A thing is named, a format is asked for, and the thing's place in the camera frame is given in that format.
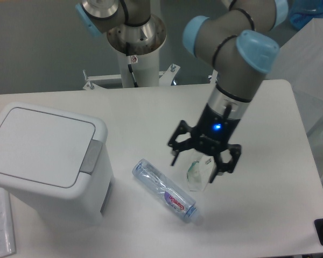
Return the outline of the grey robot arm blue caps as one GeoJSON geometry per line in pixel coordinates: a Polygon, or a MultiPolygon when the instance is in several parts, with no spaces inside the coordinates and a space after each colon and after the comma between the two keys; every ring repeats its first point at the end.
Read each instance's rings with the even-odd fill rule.
{"type": "MultiPolygon", "coordinates": [[[[158,84],[158,71],[137,66],[166,40],[165,26],[151,13],[149,1],[81,1],[75,8],[90,33],[106,34],[122,55],[124,87],[158,84]]],[[[194,17],[184,29],[184,47],[217,72],[217,81],[197,124],[181,121],[168,145],[174,157],[189,149],[211,156],[215,165],[209,182],[232,173],[238,163],[242,147],[229,140],[279,53],[265,33],[288,11],[287,1],[229,1],[225,15],[194,17]]]]}

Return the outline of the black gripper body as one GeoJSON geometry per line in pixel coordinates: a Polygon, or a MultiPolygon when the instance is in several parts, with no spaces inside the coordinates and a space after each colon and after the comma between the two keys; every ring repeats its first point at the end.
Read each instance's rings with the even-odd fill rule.
{"type": "Polygon", "coordinates": [[[224,106],[223,114],[218,114],[206,105],[197,124],[192,128],[193,148],[208,156],[218,156],[223,151],[230,151],[232,156],[241,154],[241,145],[229,144],[239,119],[232,119],[233,105],[224,106]]]}

